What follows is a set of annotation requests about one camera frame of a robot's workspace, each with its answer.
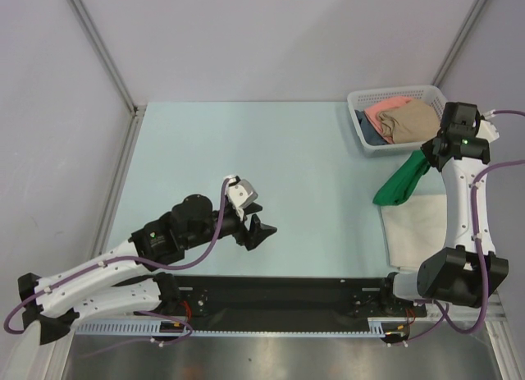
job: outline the beige cloth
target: beige cloth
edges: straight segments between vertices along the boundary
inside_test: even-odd
[[[419,269],[443,249],[446,235],[446,195],[413,195],[399,206],[381,206],[390,265]]]
[[[413,99],[403,107],[386,109],[377,114],[383,136],[391,137],[395,144],[420,142],[436,136],[440,119],[434,108],[420,99]]]

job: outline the basket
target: basket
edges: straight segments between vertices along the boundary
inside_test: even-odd
[[[404,95],[406,97],[421,99],[424,103],[430,105],[436,111],[436,115],[441,119],[443,109],[445,108],[446,98],[443,93],[435,86],[420,85],[420,86],[404,86],[404,87],[389,87],[385,89],[354,91],[348,96],[348,108],[350,116],[354,123],[355,130],[358,134],[363,151],[368,157],[374,156],[388,156],[397,153],[408,153],[417,150],[421,147],[422,142],[410,142],[407,144],[383,144],[372,145],[368,144],[364,139],[361,126],[359,125],[358,117],[355,114],[355,109],[362,111],[365,108],[371,107],[375,103],[379,103],[385,98],[394,97],[396,95]]]

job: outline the blue cloth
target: blue cloth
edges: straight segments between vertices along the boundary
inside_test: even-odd
[[[388,144],[385,139],[376,131],[372,123],[367,119],[367,115],[363,111],[355,111],[355,114],[358,116],[359,125],[361,126],[361,131],[363,132],[364,140],[368,144],[373,146],[379,146],[380,144]]]

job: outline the light blue table surface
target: light blue table surface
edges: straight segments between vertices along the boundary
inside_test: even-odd
[[[372,198],[408,155],[366,158],[360,147],[346,103],[150,103],[108,247],[187,195],[218,208],[222,178],[237,174],[259,193],[262,222],[279,231],[252,252],[222,239],[183,273],[384,277],[393,268]],[[431,169],[416,192],[445,188]]]

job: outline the cloth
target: cloth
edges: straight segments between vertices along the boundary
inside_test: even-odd
[[[415,195],[400,206],[381,207],[390,265],[419,269],[443,249],[446,234],[446,195]]]
[[[385,139],[376,131],[372,123],[367,119],[367,115],[361,111],[355,111],[355,114],[358,117],[359,125],[361,126],[361,131],[364,136],[364,140],[367,141],[367,144],[372,144],[374,146],[379,146],[382,144],[388,144]]]
[[[399,108],[380,111],[377,120],[381,123],[383,137],[386,140],[391,138],[395,144],[429,140],[440,129],[440,119],[434,108],[420,99],[413,99]]]
[[[404,97],[402,95],[396,96],[396,97],[390,97],[387,99],[383,99],[381,102],[376,103],[375,105],[372,105],[369,108],[366,108],[364,110],[365,114],[367,115],[368,120],[372,123],[376,131],[383,137],[383,129],[381,128],[381,122],[377,119],[377,114],[381,111],[384,111],[386,109],[392,109],[392,108],[399,108],[404,106],[406,103],[412,101],[413,98],[410,97]],[[389,144],[393,144],[391,137],[385,138],[386,142]]]
[[[421,176],[430,169],[430,163],[421,150],[415,150],[409,159],[377,191],[373,203],[379,206],[401,205],[410,198]]]

